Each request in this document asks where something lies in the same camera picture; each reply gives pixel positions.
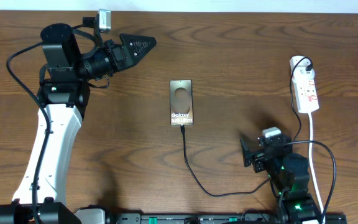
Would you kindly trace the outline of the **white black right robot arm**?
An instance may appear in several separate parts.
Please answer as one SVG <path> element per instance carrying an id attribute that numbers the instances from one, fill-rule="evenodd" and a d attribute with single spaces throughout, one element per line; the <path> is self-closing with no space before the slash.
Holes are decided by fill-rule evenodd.
<path id="1" fill-rule="evenodd" d="M 308 159 L 293 152 L 292 139 L 284 134 L 260 137 L 260 149 L 251 151 L 241 139 L 244 165 L 266 171 L 277 192 L 277 212 L 270 223 L 319 223 L 321 212 L 308 192 Z"/>

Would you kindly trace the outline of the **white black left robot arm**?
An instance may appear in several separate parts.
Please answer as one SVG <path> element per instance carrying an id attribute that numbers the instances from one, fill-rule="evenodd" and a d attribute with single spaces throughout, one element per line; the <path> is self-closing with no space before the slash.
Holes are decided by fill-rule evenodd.
<path id="1" fill-rule="evenodd" d="M 47 63 L 40 69 L 36 139 L 11 203 L 0 205 L 0 223 L 114 223 L 108 209 L 90 205 L 72 212 L 66 181 L 76 135 L 94 82 L 137 65 L 157 44 L 153 37 L 121 34 L 120 44 L 101 38 L 96 19 L 80 26 L 52 24 L 41 31 Z"/>

